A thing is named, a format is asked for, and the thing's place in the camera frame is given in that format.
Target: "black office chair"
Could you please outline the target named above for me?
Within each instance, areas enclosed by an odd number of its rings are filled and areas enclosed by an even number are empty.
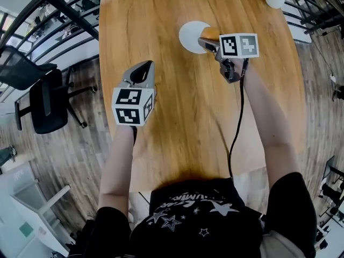
[[[81,122],[73,110],[69,99],[85,91],[96,92],[97,87],[86,87],[71,93],[68,88],[74,83],[69,82],[72,67],[69,67],[65,84],[62,73],[55,64],[37,66],[20,51],[12,46],[0,49],[0,82],[18,89],[30,89],[30,106],[22,110],[15,102],[17,127],[21,131],[20,118],[31,112],[34,130],[37,134],[54,132],[64,127],[68,122],[67,110],[78,124],[85,128],[86,122]]]

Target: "floor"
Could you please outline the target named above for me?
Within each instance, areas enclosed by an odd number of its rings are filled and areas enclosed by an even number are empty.
[[[324,199],[317,197],[325,162],[336,155],[337,168],[344,170],[344,138],[340,134],[344,129],[344,122],[341,121],[344,105],[342,101],[332,102],[333,85],[329,79],[332,70],[338,82],[344,82],[341,75],[344,44],[339,32],[333,32],[325,37],[313,36],[312,44],[297,44],[297,49],[307,104],[307,141],[299,155],[299,166],[319,213],[326,205]],[[318,49],[331,64],[330,67]],[[70,184],[70,193],[54,206],[54,211],[67,228],[76,231],[96,213],[101,169],[109,151],[111,136],[104,110],[99,60],[77,67],[71,80],[75,82],[74,89],[98,85],[97,93],[86,92],[74,97],[71,102],[77,115],[88,122],[87,128],[78,127],[69,118],[64,128],[37,135],[29,114],[22,118],[22,131],[17,130],[14,115],[10,114],[0,119],[0,148],[13,144],[23,160],[30,160],[47,198]],[[28,96],[20,102],[21,108],[25,105],[28,105]],[[268,183],[265,169],[236,176],[235,185],[248,206],[266,211]],[[142,192],[142,195],[133,193],[130,197],[132,221],[137,223],[148,215],[145,199],[149,201],[149,192]]]

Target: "white star print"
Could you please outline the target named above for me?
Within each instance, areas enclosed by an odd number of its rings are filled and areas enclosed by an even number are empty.
[[[187,201],[186,201],[186,204],[184,204],[183,206],[184,206],[184,207],[190,207],[190,206],[192,206],[194,203],[195,203],[194,200],[187,200]]]
[[[153,216],[151,216],[147,221],[153,220],[154,219],[154,223],[156,224],[156,222],[158,221],[158,219],[161,216],[166,216],[167,214],[163,213],[164,211],[160,211],[159,213],[153,213]]]
[[[238,210],[235,210],[235,209],[231,208],[232,204],[220,205],[220,204],[214,202],[213,200],[210,200],[209,202],[211,202],[214,205],[214,207],[215,207],[210,212],[218,211],[222,216],[226,216],[228,212],[239,212]]]
[[[162,219],[165,221],[165,223],[161,226],[162,228],[163,227],[168,227],[170,230],[174,231],[174,227],[176,225],[179,225],[181,224],[180,221],[177,221],[176,219],[176,216],[173,215],[171,218],[167,219],[167,218],[164,218],[162,217]]]
[[[207,228],[206,229],[201,228],[199,234],[202,235],[203,237],[205,237],[207,234],[209,234],[208,229]]]

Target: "person's arm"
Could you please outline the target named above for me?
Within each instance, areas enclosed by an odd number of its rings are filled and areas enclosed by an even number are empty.
[[[233,62],[241,71],[242,62]],[[289,123],[251,66],[246,71],[244,87],[263,143],[270,186],[265,232],[276,231],[307,258],[313,258],[317,216],[298,171]]]
[[[242,61],[232,60],[241,73]],[[244,88],[263,143],[270,188],[281,177],[299,172],[289,123],[268,88],[249,64]]]
[[[113,207],[128,216],[133,147],[133,129],[129,126],[117,126],[112,147],[102,171],[98,209]]]

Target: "desk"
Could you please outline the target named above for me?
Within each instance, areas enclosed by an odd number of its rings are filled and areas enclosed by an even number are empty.
[[[323,237],[316,242],[316,244],[314,245],[314,248],[316,249],[316,251],[318,251],[318,248],[320,249],[320,245],[323,241],[325,241],[326,236],[328,235],[329,231],[324,231],[319,225],[317,225],[318,231],[322,233]]]
[[[344,214],[344,190],[342,191],[342,194],[339,197],[339,207],[338,210]]]
[[[56,203],[66,192],[70,190],[70,186],[64,187],[53,198],[51,198],[40,209],[34,209],[28,204],[15,196],[11,196],[13,204],[15,205],[19,214],[26,220],[26,222],[33,228],[36,237],[47,247],[54,251],[61,253],[63,256],[68,256],[68,249],[64,246],[64,243],[58,239],[54,228],[59,224],[59,220],[55,220],[52,225],[48,223],[43,214],[47,212],[50,207]]]
[[[211,54],[192,54],[178,39],[186,22],[200,20],[221,33],[257,33],[259,71],[281,105],[296,150],[304,148],[305,96],[295,43],[281,10],[265,0],[101,0],[99,48],[104,103],[111,134],[113,88],[123,72],[153,60],[157,102],[138,129],[131,191],[195,177],[229,177],[230,148],[240,113],[239,84],[228,84]],[[247,97],[233,173],[265,166],[263,147]]]

